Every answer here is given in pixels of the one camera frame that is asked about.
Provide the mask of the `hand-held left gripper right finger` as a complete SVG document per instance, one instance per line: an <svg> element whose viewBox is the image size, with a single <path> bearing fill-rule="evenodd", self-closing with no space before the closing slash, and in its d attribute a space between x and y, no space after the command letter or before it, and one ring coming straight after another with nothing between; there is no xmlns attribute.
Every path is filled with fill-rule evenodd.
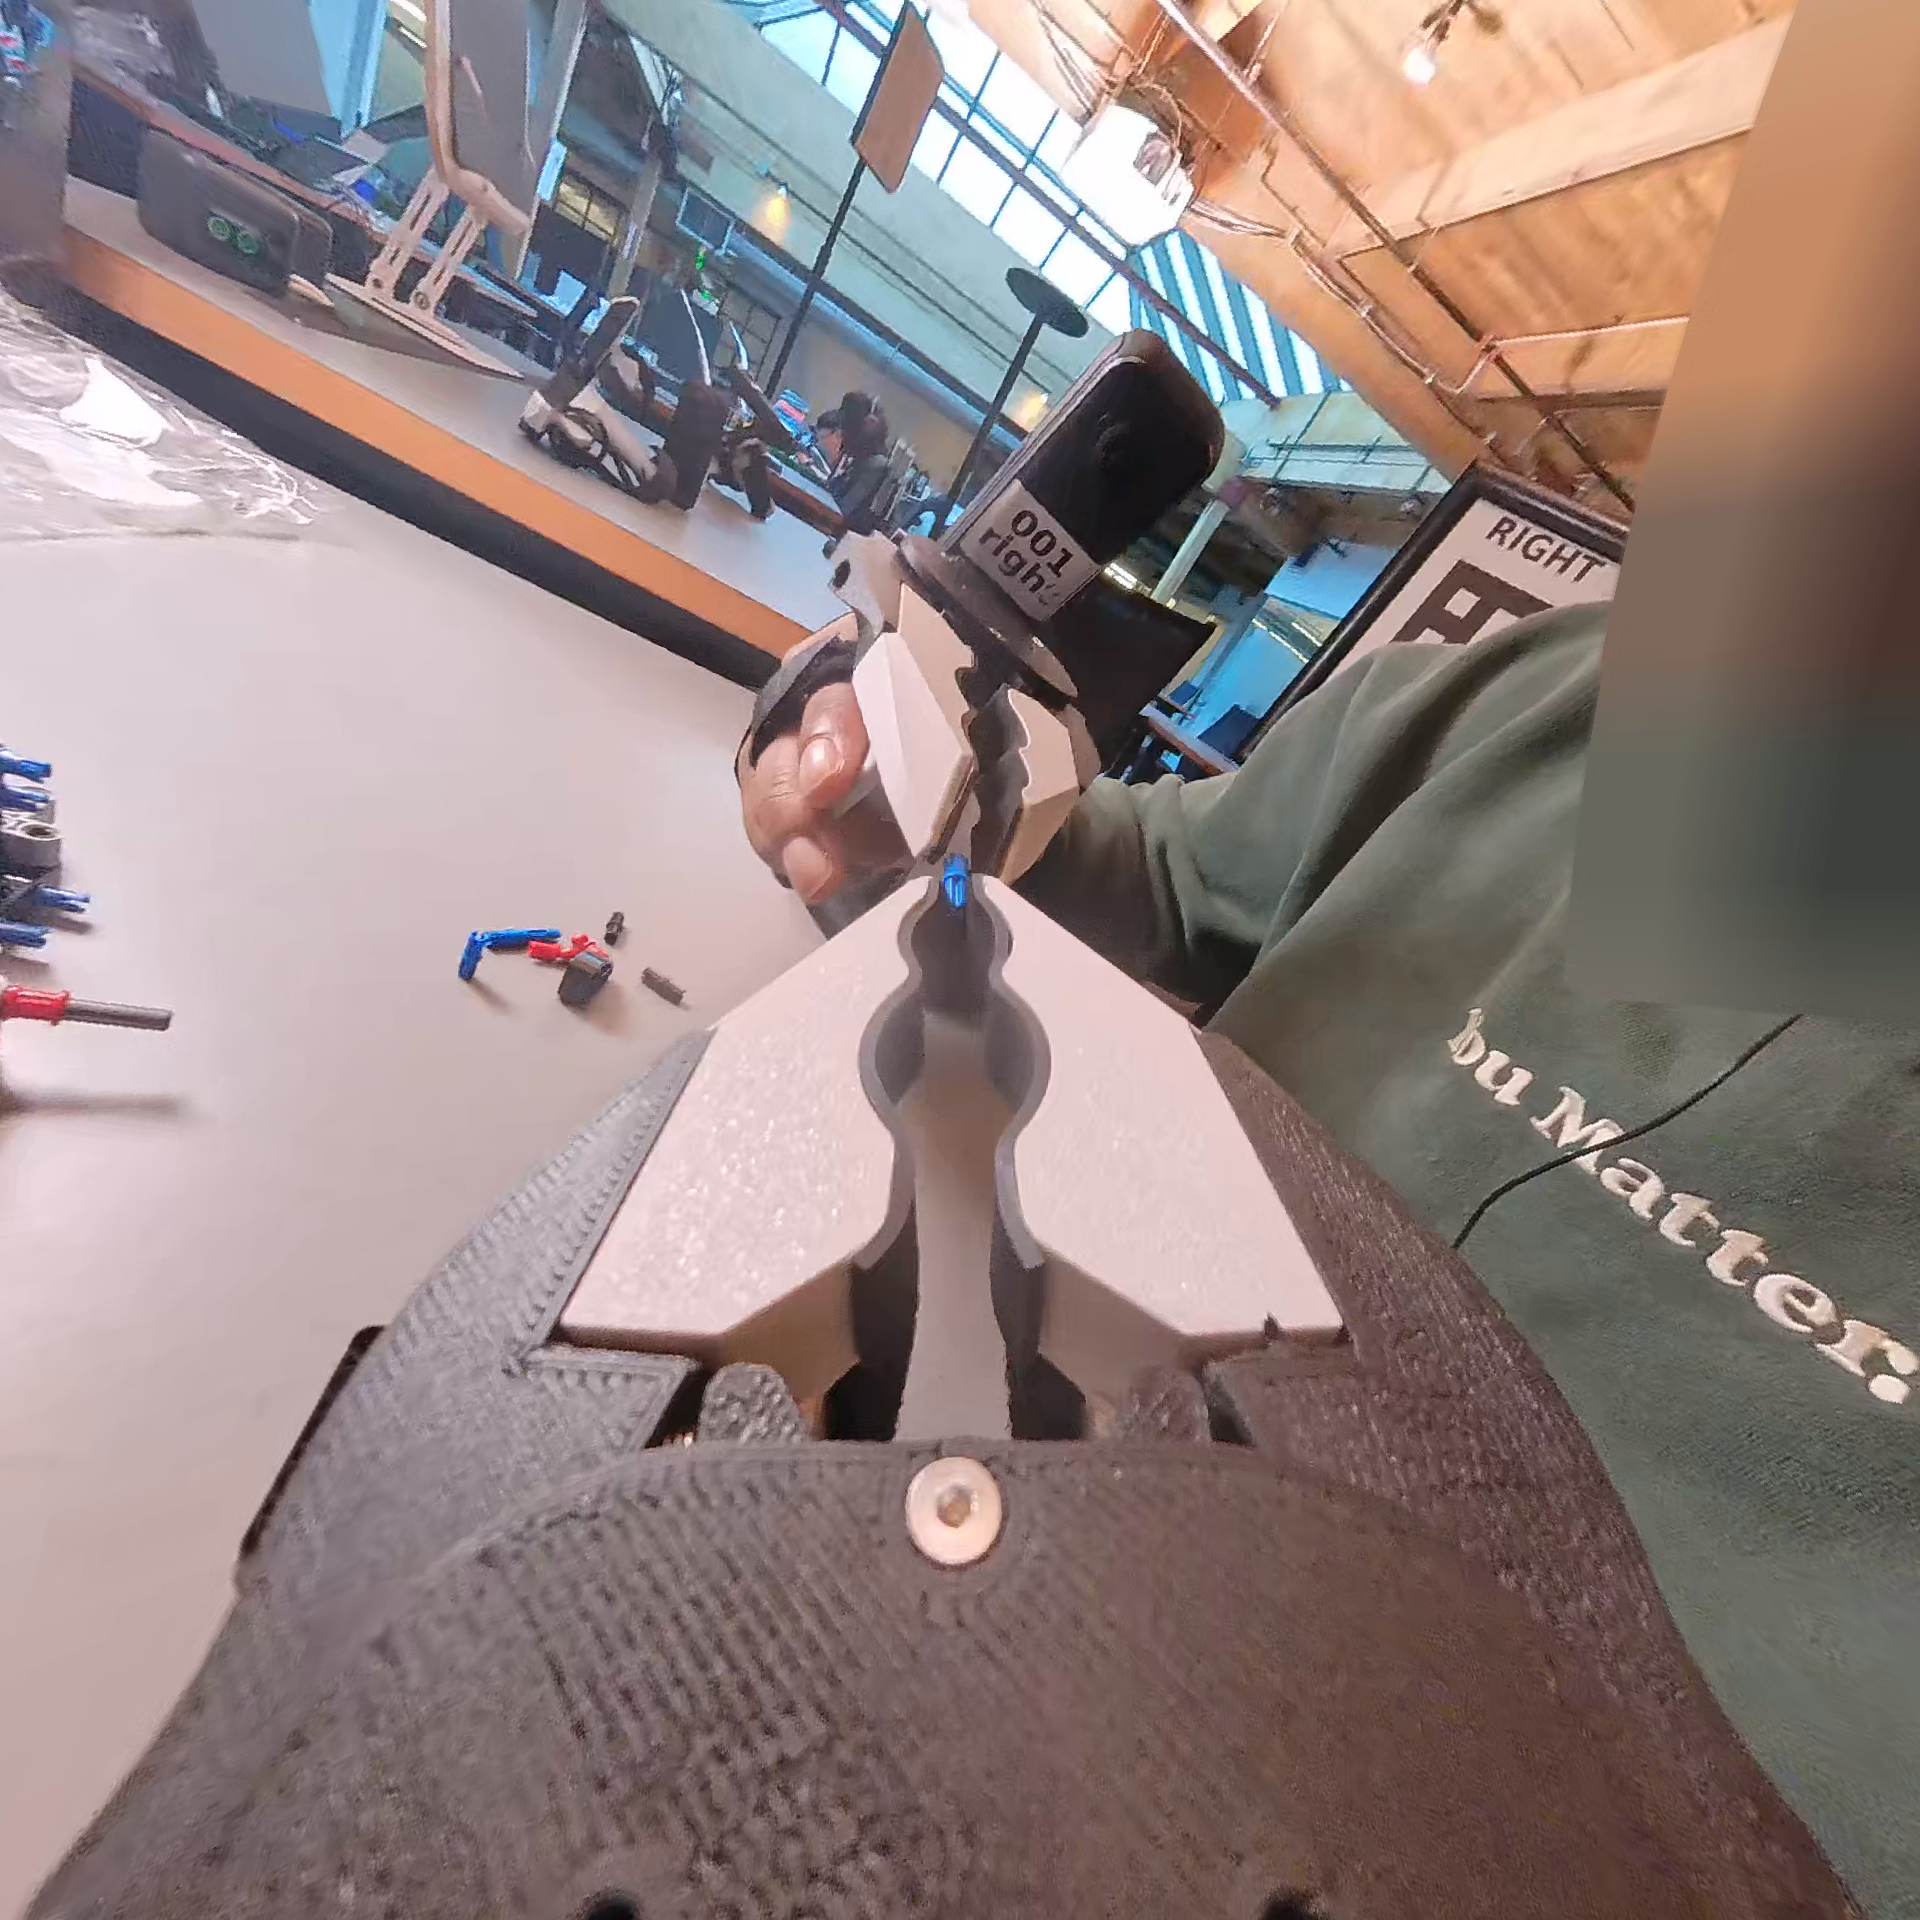
<svg viewBox="0 0 1920 1920"><path fill-rule="evenodd" d="M1083 1425L1347 1322L1194 1022L1007 883L971 884L995 1146L991 1302L1015 1425Z"/></svg>

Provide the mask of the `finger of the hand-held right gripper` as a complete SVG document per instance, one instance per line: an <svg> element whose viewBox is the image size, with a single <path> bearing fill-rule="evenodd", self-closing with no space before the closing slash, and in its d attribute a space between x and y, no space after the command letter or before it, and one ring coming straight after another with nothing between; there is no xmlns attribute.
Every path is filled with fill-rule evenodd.
<svg viewBox="0 0 1920 1920"><path fill-rule="evenodd" d="M879 799L908 855L939 869L975 863L981 823L981 660L970 638L923 593L902 593L891 626L853 673Z"/></svg>
<svg viewBox="0 0 1920 1920"><path fill-rule="evenodd" d="M1075 710L1046 709L1020 689L991 695L982 716L982 873L1020 881L1067 823L1087 785L1083 732Z"/></svg>

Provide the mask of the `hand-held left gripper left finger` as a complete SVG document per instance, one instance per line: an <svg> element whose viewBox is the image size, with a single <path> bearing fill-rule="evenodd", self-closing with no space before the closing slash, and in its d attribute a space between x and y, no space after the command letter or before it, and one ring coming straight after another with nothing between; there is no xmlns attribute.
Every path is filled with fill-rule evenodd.
<svg viewBox="0 0 1920 1920"><path fill-rule="evenodd" d="M909 881L703 1033L563 1308L596 1354L772 1367L829 1426L893 1426L919 1313L901 1107L923 1068Z"/></svg>

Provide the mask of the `lego car chassis assembly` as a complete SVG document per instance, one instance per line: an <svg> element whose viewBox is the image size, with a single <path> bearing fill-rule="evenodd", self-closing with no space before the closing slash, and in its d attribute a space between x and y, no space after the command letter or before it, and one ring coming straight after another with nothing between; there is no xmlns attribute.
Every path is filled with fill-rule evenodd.
<svg viewBox="0 0 1920 1920"><path fill-rule="evenodd" d="M14 977L14 963L37 965L61 927L77 927L91 895L63 884L63 837L48 758L2 747L2 1025L83 1025L162 1036L167 1007L85 999L70 989Z"/></svg>

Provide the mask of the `black monitor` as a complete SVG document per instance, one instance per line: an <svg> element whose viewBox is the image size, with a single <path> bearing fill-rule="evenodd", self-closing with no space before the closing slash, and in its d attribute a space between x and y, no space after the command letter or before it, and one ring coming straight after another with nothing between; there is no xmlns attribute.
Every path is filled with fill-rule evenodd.
<svg viewBox="0 0 1920 1920"><path fill-rule="evenodd" d="M1048 646L1077 686L1099 755L1116 775L1140 739L1140 713L1172 686L1212 638L1212 623L1099 573L1056 615Z"/></svg>

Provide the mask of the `black and white device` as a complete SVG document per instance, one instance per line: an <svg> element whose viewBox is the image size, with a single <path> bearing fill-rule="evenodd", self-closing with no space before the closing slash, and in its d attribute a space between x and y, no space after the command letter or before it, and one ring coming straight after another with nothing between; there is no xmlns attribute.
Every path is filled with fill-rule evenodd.
<svg viewBox="0 0 1920 1920"><path fill-rule="evenodd" d="M655 460L659 493L691 511L709 479L742 493L749 517L774 509L774 455L797 450L791 428L740 365L712 370L707 341L683 289L662 300L661 370L678 382L675 413Z"/></svg>
<svg viewBox="0 0 1920 1920"><path fill-rule="evenodd" d="M559 356L554 375L520 407L518 433L559 465L596 473L629 497L659 479L659 457L620 422L596 389L614 348L639 314L632 295L612 298L599 321Z"/></svg>

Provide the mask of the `black framed white sign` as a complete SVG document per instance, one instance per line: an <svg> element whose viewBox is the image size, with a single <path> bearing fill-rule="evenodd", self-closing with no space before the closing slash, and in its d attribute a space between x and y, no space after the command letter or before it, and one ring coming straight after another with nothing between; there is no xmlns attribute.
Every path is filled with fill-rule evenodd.
<svg viewBox="0 0 1920 1920"><path fill-rule="evenodd" d="M1490 465L1468 468L1333 629L1307 690L1387 644L1468 646L1615 594L1628 530Z"/></svg>

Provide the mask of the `black pole with brown board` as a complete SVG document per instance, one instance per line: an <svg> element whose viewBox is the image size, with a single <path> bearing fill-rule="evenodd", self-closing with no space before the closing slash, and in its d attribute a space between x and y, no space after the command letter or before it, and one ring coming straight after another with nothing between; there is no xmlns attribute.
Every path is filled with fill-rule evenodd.
<svg viewBox="0 0 1920 1920"><path fill-rule="evenodd" d="M774 351L774 361L765 373L772 396L783 390L787 363L800 343L811 307L826 289L832 254L848 226L858 189L872 178L884 195L898 191L926 130L926 122L939 100L942 84L943 60L927 29L926 14L914 4L901 4L896 25L884 42L872 81L854 117L851 134L853 170L803 282L800 300Z"/></svg>

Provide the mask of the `green sweatshirt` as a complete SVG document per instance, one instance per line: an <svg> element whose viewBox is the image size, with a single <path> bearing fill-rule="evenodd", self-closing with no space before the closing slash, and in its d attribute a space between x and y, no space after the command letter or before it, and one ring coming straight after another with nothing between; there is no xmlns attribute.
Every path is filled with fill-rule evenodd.
<svg viewBox="0 0 1920 1920"><path fill-rule="evenodd" d="M1570 883L1437 1001L1341 1014L1275 965L1214 1028L1440 1239L1485 1206L1464 1254L1720 1708L1861 1906L1915 1915L1915 1025L1597 999Z"/></svg>

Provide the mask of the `white stand with legs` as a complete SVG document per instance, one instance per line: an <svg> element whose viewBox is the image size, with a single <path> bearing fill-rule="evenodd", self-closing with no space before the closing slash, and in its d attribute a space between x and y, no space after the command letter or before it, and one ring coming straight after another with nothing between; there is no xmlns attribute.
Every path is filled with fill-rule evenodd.
<svg viewBox="0 0 1920 1920"><path fill-rule="evenodd" d="M334 273L327 290L443 365L515 378L442 308L484 237L512 260L525 252L590 4L555 3L550 18L523 3L422 3L420 14L427 164L368 275Z"/></svg>

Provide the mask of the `orange edged table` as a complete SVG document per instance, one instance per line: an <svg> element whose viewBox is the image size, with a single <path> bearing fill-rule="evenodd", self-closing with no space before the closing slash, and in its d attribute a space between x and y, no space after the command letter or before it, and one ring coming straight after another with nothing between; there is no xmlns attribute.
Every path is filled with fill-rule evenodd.
<svg viewBox="0 0 1920 1920"><path fill-rule="evenodd" d="M691 511L643 507L520 435L523 379L252 293L96 183L66 180L63 226L66 282L164 387L499 569L740 686L840 612L823 542L791 511L756 521L720 492Z"/></svg>

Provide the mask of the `clear plastic bag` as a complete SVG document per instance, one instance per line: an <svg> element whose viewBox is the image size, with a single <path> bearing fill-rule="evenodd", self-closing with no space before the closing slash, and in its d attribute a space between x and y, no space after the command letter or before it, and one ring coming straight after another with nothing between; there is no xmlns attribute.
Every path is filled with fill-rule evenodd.
<svg viewBox="0 0 1920 1920"><path fill-rule="evenodd" d="M296 468L2 295L2 539L300 539L327 509Z"/></svg>

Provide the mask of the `black device with green lights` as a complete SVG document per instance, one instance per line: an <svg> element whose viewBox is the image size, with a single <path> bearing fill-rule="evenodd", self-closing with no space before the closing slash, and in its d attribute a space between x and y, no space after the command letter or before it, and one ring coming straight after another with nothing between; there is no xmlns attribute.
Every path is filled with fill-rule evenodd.
<svg viewBox="0 0 1920 1920"><path fill-rule="evenodd" d="M332 226L307 203L151 127L135 213L167 249L266 298L327 298Z"/></svg>

